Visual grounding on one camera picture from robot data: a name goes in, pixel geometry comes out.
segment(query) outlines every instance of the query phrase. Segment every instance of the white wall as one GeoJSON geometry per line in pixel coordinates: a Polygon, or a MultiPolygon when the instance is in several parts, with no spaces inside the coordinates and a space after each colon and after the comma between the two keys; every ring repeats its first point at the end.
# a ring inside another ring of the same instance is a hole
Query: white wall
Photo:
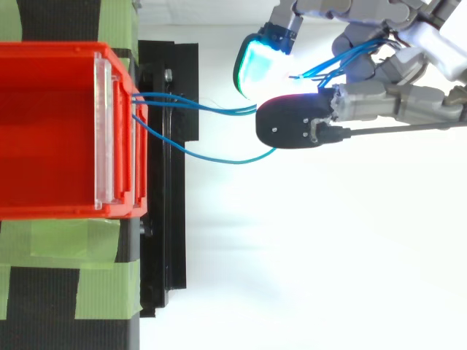
{"type": "MultiPolygon", "coordinates": [[[[342,29],[302,30],[299,64],[329,58],[342,29]]],[[[238,107],[232,67],[257,30],[141,38],[199,42],[200,96],[238,107]]],[[[434,71],[424,83],[449,86],[434,71]]],[[[254,117],[202,113],[200,132],[189,148],[205,155],[267,150],[254,117]]],[[[188,289],[142,321],[141,349],[466,349],[466,136],[368,136],[248,166],[188,157],[188,289]]]]}

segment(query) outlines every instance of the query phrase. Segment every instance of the blue wire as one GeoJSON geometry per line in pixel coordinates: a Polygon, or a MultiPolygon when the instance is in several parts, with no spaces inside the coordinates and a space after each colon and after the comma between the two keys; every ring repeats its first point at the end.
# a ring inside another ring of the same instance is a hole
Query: blue wire
{"type": "Polygon", "coordinates": [[[271,149],[269,152],[265,153],[264,155],[260,155],[259,157],[253,158],[253,159],[248,159],[248,160],[224,160],[224,159],[217,159],[217,158],[211,158],[211,157],[205,157],[203,155],[198,155],[194,152],[191,152],[187,150],[186,148],[180,146],[177,142],[173,142],[171,139],[166,138],[165,136],[160,135],[158,132],[154,131],[152,128],[150,128],[148,125],[146,125],[141,119],[139,119],[136,115],[133,114],[133,118],[135,121],[137,121],[144,129],[146,129],[149,133],[154,135],[155,137],[161,139],[162,141],[170,144],[171,146],[175,147],[176,149],[184,152],[187,155],[190,155],[192,157],[202,159],[202,160],[207,160],[209,162],[213,163],[222,163],[222,164],[232,164],[232,165],[244,165],[244,164],[250,164],[257,162],[259,160],[262,160],[272,153],[276,151],[275,148],[271,149]]]}
{"type": "Polygon", "coordinates": [[[249,111],[255,111],[256,112],[256,105],[245,107],[245,108],[238,108],[238,109],[217,109],[217,108],[211,108],[211,107],[208,107],[208,106],[204,106],[202,104],[197,104],[195,101],[191,101],[191,100],[189,100],[187,98],[184,98],[182,96],[172,95],[170,93],[135,93],[135,94],[133,94],[133,97],[156,97],[156,98],[167,98],[167,99],[171,99],[171,100],[178,100],[178,101],[182,101],[182,102],[185,102],[187,104],[190,104],[192,106],[199,107],[199,109],[209,110],[211,112],[214,112],[214,111],[216,111],[216,112],[217,111],[222,111],[222,112],[249,112],[249,111]]]}
{"type": "Polygon", "coordinates": [[[175,103],[169,103],[169,102],[154,102],[154,101],[138,101],[138,100],[133,100],[134,104],[146,104],[148,106],[159,106],[159,107],[172,107],[172,108],[184,108],[184,109],[196,109],[196,110],[203,110],[203,111],[208,111],[208,112],[213,112],[213,113],[218,113],[218,114],[224,114],[224,115],[230,115],[230,116],[240,116],[243,117],[245,115],[251,115],[256,113],[256,109],[252,109],[250,111],[246,112],[232,112],[229,111],[228,109],[213,109],[209,107],[197,107],[191,104],[175,104],[175,103]]]}
{"type": "Polygon", "coordinates": [[[374,39],[374,40],[370,40],[369,42],[364,42],[363,44],[355,46],[352,49],[349,49],[348,51],[343,52],[342,54],[337,55],[336,57],[334,57],[334,58],[332,58],[332,59],[330,59],[330,60],[328,60],[328,61],[326,61],[324,63],[321,63],[320,65],[310,69],[309,71],[306,71],[302,75],[300,75],[298,77],[292,77],[292,78],[295,78],[295,79],[314,78],[321,71],[333,66],[334,64],[338,63],[339,61],[344,60],[345,58],[349,57],[350,55],[354,55],[354,54],[361,55],[364,50],[369,50],[369,52],[371,52],[373,50],[378,49],[382,45],[389,44],[389,43],[395,44],[396,42],[394,42],[393,40],[389,40],[389,39],[374,39]]]}
{"type": "Polygon", "coordinates": [[[340,65],[340,67],[334,71],[332,71],[331,73],[328,74],[327,77],[325,77],[325,79],[323,79],[321,81],[321,83],[318,85],[319,88],[324,88],[332,79],[334,79],[335,77],[338,77],[339,75],[342,75],[344,73],[344,69],[345,67],[347,67],[349,64],[351,64],[355,59],[359,58],[360,55],[362,54],[365,54],[365,53],[371,53],[373,52],[373,48],[367,48],[365,50],[361,50],[360,52],[357,52],[355,53],[352,57],[350,57],[349,59],[347,59],[345,62],[343,62],[342,65],[340,65]]]}

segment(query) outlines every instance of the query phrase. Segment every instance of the bolt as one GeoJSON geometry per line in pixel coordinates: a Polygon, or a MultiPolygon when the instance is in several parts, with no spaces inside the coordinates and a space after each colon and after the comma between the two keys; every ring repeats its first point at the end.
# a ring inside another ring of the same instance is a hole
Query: bolt
{"type": "Polygon", "coordinates": [[[174,76],[172,75],[171,69],[166,69],[163,73],[166,82],[172,82],[174,80],[174,76]]]}

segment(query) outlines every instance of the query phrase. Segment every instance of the green tape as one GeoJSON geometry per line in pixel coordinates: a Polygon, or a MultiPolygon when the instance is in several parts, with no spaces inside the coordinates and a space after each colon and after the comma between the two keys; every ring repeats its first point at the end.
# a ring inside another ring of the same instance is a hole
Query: green tape
{"type": "Polygon", "coordinates": [[[138,49],[138,39],[139,39],[139,16],[137,11],[133,11],[131,15],[131,30],[133,36],[133,45],[131,46],[131,51],[133,52],[134,60],[136,64],[139,64],[139,49],[138,49]]]}
{"type": "Polygon", "coordinates": [[[0,0],[0,42],[20,42],[22,39],[18,3],[16,0],[0,0]]]}
{"type": "Polygon", "coordinates": [[[3,221],[0,264],[24,268],[112,268],[120,221],[3,221]]]}
{"type": "Polygon", "coordinates": [[[80,271],[75,319],[131,319],[142,310],[139,260],[80,271]]]}
{"type": "Polygon", "coordinates": [[[0,265],[0,320],[7,319],[10,271],[11,266],[0,265]]]}
{"type": "Polygon", "coordinates": [[[41,220],[32,223],[31,255],[33,257],[86,258],[88,223],[41,220]]]}
{"type": "Polygon", "coordinates": [[[136,59],[137,23],[131,0],[101,0],[98,41],[106,42],[110,47],[131,50],[136,59]]]}

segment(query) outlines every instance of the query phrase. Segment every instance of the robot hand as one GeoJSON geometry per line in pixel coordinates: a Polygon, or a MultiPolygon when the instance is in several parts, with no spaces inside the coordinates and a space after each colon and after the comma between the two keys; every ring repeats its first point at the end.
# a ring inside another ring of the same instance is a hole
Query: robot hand
{"type": "Polygon", "coordinates": [[[446,123],[452,127],[465,119],[464,87],[458,86],[445,96],[433,87],[412,83],[425,73],[428,63],[449,81],[467,80],[467,39],[460,30],[467,18],[467,0],[281,0],[269,22],[258,34],[247,37],[242,46],[234,72],[240,91],[239,67],[248,43],[257,41],[289,55],[304,16],[349,23],[333,43],[336,58],[358,45],[387,40],[391,35],[412,47],[397,50],[381,63],[373,62],[370,50],[347,62],[341,59],[345,63],[341,74],[346,74],[347,84],[322,88],[318,94],[283,96],[266,102],[257,113],[257,134],[264,143],[278,148],[316,147],[325,143],[324,137],[320,141],[320,130],[329,135],[332,128],[321,126],[331,121],[388,116],[419,126],[412,130],[423,130],[420,125],[440,128],[439,123],[446,123]]]}

